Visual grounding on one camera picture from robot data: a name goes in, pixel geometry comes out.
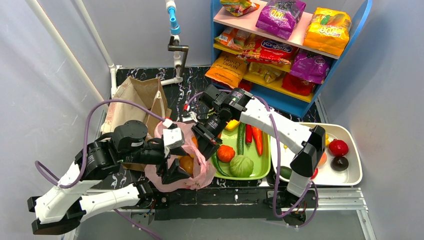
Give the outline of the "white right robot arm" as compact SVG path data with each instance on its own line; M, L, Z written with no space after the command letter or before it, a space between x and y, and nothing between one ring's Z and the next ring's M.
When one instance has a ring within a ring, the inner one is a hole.
M199 101L215 110L206 122L192 126L198 149L205 158L209 159L222 144L218 135L229 121L237 120L256 127L295 154L290 163L292 174L286 190L302 198L325 151L326 131L323 127L310 128L291 121L270 109L262 98L242 88L220 90L209 85L199 93Z

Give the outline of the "dark purple fruit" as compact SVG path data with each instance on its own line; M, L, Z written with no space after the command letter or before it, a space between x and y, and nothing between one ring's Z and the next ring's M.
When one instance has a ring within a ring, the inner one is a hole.
M344 156L336 156L332 159L330 166L336 172L343 172L349 167L349 161Z

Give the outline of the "pink plastic grocery bag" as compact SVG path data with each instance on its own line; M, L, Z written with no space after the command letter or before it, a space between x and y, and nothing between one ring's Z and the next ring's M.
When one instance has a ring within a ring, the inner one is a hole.
M174 122L181 129L184 135L183 150L193 157L193 176L177 180L170 184L163 184L162 178L157 175L157 167L155 165L147 165L144 169L145 176L153 185L162 193L173 192L178 189L199 190L208 186L216 173L216 168L207 160L198 150L192 138L195 137L192 131L192 123Z

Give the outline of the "orange yellow mango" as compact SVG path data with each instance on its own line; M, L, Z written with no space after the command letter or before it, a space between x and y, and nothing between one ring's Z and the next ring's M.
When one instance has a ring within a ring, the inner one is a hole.
M193 136L193 137L191 138L191 141L193 142L194 146L195 146L196 148L198 148L198 141L197 141L197 139L196 139L196 137L195 137L195 136Z

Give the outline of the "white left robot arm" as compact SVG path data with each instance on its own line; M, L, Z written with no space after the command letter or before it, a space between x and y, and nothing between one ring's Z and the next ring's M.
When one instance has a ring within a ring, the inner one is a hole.
M91 187L120 169L123 160L150 165L163 184L187 179L189 174L179 161L168 163L171 155L184 156L183 131L170 122L161 137L147 139L148 128L138 120L129 120L113 132L102 134L79 152L58 184L42 196L27 200L28 210L35 213L35 235L62 235L76 229L95 215L127 206L138 206L153 197L150 184L136 181L130 185L97 195L87 195Z

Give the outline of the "brown potato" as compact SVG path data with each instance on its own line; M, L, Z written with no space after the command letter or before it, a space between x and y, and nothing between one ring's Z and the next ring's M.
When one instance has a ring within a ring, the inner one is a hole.
M189 175L193 175L194 170L194 158L190 155L181 156L179 158L180 167L186 171Z

